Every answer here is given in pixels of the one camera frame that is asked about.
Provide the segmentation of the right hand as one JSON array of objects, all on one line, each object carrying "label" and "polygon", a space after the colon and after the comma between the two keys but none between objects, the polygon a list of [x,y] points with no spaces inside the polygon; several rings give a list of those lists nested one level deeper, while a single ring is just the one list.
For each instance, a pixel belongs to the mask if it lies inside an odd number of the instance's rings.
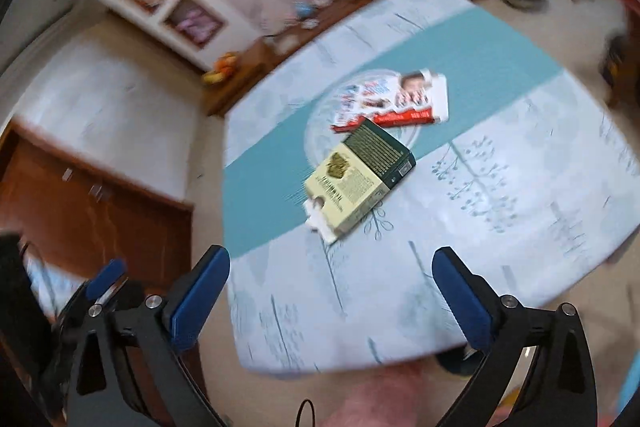
[{"label": "right hand", "polygon": [[436,426],[468,380],[434,358],[386,365],[352,389],[321,426]]}]

